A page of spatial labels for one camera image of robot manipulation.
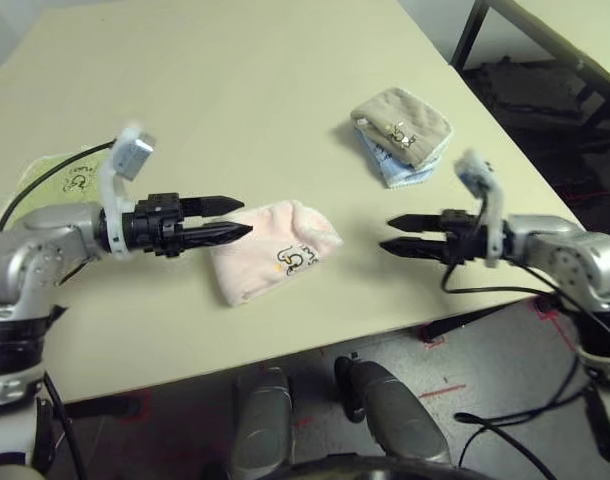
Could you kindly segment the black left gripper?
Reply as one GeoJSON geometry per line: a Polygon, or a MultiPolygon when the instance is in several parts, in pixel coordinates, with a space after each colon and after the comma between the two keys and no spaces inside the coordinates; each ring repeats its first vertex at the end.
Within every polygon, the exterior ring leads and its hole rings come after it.
{"type": "Polygon", "coordinates": [[[122,214],[124,242],[129,251],[177,257],[183,246],[218,246],[235,242],[253,231],[250,225],[212,222],[182,232],[185,217],[218,217],[245,204],[226,196],[186,197],[177,193],[150,194],[132,212],[122,214]]]}

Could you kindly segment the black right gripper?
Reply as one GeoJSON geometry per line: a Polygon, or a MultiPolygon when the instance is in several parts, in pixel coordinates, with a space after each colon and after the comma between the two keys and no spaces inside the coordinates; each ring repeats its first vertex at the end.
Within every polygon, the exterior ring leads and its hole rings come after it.
{"type": "Polygon", "coordinates": [[[459,265],[487,256],[485,209],[472,215],[465,210],[447,209],[440,215],[404,214],[387,222],[403,232],[443,232],[445,242],[418,237],[398,237],[379,243],[397,257],[441,259],[444,265],[459,265]]]}

